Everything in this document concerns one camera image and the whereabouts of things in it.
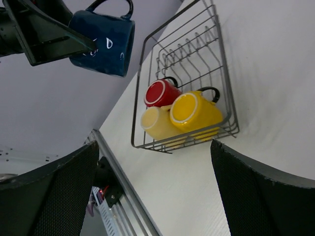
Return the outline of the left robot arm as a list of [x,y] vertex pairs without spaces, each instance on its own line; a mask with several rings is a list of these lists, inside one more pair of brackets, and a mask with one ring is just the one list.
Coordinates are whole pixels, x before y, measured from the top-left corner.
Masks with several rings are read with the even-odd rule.
[[37,66],[96,49],[71,29],[72,12],[62,0],[4,0],[0,8],[0,55],[25,54]]

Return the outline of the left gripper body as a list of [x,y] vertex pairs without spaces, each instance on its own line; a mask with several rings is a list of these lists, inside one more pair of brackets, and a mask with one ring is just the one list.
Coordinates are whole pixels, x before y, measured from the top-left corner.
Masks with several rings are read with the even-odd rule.
[[31,40],[35,39],[29,20],[32,11],[23,0],[3,0],[2,3],[2,56],[25,54],[30,65],[38,65],[31,49]]

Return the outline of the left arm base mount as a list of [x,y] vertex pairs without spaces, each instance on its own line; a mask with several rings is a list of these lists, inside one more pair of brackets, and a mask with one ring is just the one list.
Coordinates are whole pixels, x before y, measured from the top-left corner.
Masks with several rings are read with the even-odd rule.
[[115,205],[125,193],[105,156],[102,156],[97,163],[93,187],[102,190],[102,198],[107,202],[110,208]]

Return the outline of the blue mug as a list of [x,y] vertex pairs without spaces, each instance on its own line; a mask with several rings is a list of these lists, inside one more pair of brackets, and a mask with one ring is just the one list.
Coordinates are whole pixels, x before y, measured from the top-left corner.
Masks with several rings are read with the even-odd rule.
[[77,11],[69,27],[91,39],[96,49],[69,60],[75,66],[111,76],[125,77],[129,68],[135,35],[135,22],[131,20],[133,2],[127,0],[126,15],[114,17],[96,14],[94,10],[104,1],[94,1],[86,10]]

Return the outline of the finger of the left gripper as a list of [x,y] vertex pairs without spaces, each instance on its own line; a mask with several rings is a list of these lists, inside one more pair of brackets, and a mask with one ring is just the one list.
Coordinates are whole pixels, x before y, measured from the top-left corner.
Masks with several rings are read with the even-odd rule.
[[33,13],[29,16],[35,31],[32,33],[35,39],[31,40],[31,49],[38,65],[96,49],[91,39],[48,16],[31,0],[27,1],[27,8]]
[[72,19],[72,12],[62,0],[32,0],[32,3],[42,12],[66,26]]

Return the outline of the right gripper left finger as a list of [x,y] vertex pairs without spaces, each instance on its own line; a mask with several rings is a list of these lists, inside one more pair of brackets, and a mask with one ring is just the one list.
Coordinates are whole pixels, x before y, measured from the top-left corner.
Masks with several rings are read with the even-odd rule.
[[67,156],[0,184],[2,236],[78,236],[91,194],[99,146]]

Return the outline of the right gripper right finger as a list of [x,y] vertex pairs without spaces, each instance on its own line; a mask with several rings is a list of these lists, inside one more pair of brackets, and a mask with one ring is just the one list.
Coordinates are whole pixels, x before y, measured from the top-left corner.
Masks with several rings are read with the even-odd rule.
[[233,236],[313,236],[315,182],[213,140],[211,160]]

